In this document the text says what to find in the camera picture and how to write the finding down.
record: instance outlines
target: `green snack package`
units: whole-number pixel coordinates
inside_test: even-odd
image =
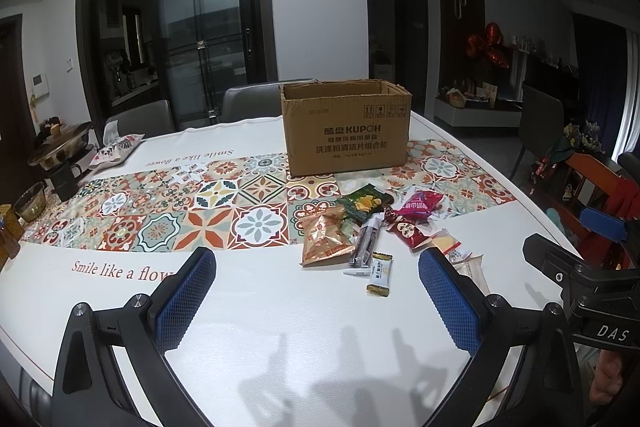
[[[368,184],[347,196],[338,198],[336,201],[344,205],[344,209],[351,219],[362,224],[372,214],[382,210],[383,205],[392,204],[394,198]]]

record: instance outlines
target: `white table surface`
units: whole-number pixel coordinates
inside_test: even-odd
[[[444,139],[492,174],[518,201],[453,217],[446,227],[484,254],[489,289],[514,306],[541,309],[559,288],[524,261],[526,237],[540,233],[575,252],[520,190],[433,123],[412,114],[410,139]],[[282,118],[261,118],[146,140],[127,161],[96,177],[175,166],[208,158],[285,152]],[[368,295],[366,279],[342,267],[302,269],[302,246],[216,251],[216,280],[178,349],[166,353],[183,386],[213,425],[421,426],[468,360],[456,349],[420,283],[418,256],[381,233],[377,250],[394,256],[390,295]],[[0,340],[49,393],[60,342],[74,304],[94,310],[150,294],[158,280],[114,279],[72,271],[81,263],[115,263],[176,271],[190,252],[124,253],[22,243],[0,273]],[[512,349],[496,385],[505,387],[517,361]],[[116,348],[130,393],[147,420],[160,425]],[[495,399],[480,420],[493,415]]]

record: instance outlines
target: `gray chair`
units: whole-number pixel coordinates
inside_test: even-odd
[[[513,180],[527,149],[539,158],[546,156],[564,129],[564,108],[560,100],[530,86],[523,86],[523,91],[522,117],[518,128],[522,148],[510,180]]]
[[[127,111],[115,114],[107,120],[118,120],[118,134],[144,134],[145,138],[162,136],[175,132],[174,118],[167,100],[145,103]]]
[[[264,116],[281,116],[280,84],[292,82],[308,82],[312,78],[298,78],[267,84],[252,84],[251,86],[232,87],[226,90],[222,101],[222,123],[237,122],[246,118],[261,118]]]

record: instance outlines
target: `human hand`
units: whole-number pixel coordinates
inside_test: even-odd
[[[594,405],[606,405],[622,387],[622,357],[615,351],[600,352],[595,378],[591,382],[589,400]]]

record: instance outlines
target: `jar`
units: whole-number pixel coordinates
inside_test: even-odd
[[[20,243],[18,243],[11,232],[4,227],[4,221],[0,221],[0,255],[5,254],[10,259],[15,259],[19,251]]]

